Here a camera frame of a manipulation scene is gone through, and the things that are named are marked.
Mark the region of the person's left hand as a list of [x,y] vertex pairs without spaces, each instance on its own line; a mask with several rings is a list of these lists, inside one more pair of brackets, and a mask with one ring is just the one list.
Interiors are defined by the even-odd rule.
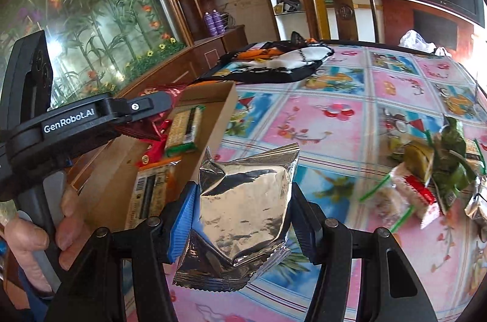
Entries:
[[[85,223],[82,209],[79,207],[79,196],[73,186],[68,185],[65,188],[60,207],[65,218],[57,227],[55,243],[61,250],[59,265],[67,271],[92,232]],[[48,234],[42,228],[16,216],[7,223],[5,236],[29,283],[42,294],[51,293],[52,288],[34,258],[34,252],[48,248]]]

